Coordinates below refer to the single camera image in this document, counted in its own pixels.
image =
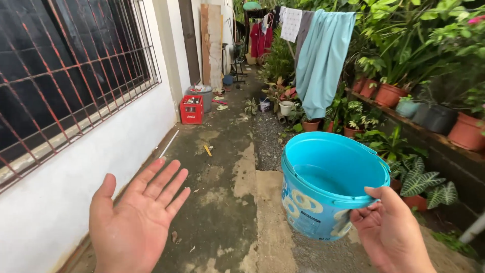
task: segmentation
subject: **blue bucket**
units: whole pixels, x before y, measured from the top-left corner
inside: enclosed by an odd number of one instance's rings
[[[281,156],[281,203],[290,225],[319,240],[342,238],[352,227],[350,210],[376,199],[364,187],[389,186],[389,166],[374,150],[325,132],[296,135]]]

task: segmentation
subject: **white pot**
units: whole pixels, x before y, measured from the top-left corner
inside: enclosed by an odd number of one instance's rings
[[[281,114],[284,116],[289,116],[291,112],[291,107],[295,104],[294,102],[284,101],[279,103],[279,108],[281,108]]]

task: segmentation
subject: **bougainvillea flower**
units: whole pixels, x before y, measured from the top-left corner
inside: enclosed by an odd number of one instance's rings
[[[483,19],[485,19],[485,15],[477,16],[475,18],[470,19],[468,21],[468,24],[476,24],[476,23],[479,23]]]

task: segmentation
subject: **dry leaf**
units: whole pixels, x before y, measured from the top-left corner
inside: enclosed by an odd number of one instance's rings
[[[177,231],[172,232],[172,242],[177,241]]]

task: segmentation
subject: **window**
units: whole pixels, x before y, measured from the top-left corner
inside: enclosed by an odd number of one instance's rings
[[[0,1],[0,192],[160,83],[144,14],[141,0]]]

